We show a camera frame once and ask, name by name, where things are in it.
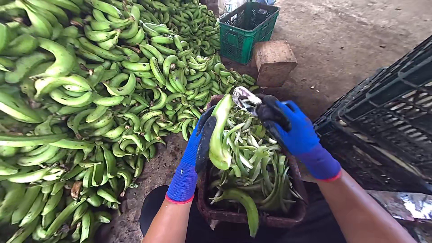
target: blue glove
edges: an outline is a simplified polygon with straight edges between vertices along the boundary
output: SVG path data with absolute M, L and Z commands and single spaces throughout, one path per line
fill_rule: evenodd
M 165 197 L 173 203 L 185 204 L 194 198 L 197 174 L 206 167 L 210 138 L 216 126 L 216 117 L 211 116 L 214 108 L 212 106 L 201 115 L 189 138 Z
M 267 104 L 274 107 L 290 122 L 291 129 L 286 131 L 275 121 L 263 121 L 269 130 L 287 150 L 301 162 L 316 179 L 333 181 L 340 177 L 341 168 L 337 160 L 319 143 L 320 139 L 314 131 L 311 120 L 293 101 Z

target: pile of plantains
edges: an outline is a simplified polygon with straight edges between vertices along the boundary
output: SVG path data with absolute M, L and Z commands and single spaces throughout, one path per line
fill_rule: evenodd
M 227 70 L 197 0 L 0 5 L 0 221 L 7 243 L 93 242 L 162 137 L 188 139 Z

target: dirt floor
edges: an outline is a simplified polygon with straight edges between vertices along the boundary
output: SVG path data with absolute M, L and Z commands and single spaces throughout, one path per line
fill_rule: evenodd
M 432 33 L 429 0 L 278 0 L 276 6 L 281 10 L 271 39 L 287 40 L 299 64 L 283 87 L 265 92 L 294 100 L 312 120 Z M 257 74 L 249 65 L 225 64 L 240 73 Z M 144 198 L 157 186 L 169 185 L 187 144 L 181 134 L 166 142 L 145 165 L 136 181 L 139 187 L 128 190 L 122 215 L 103 227 L 107 239 L 102 242 L 142 238 L 137 221 Z

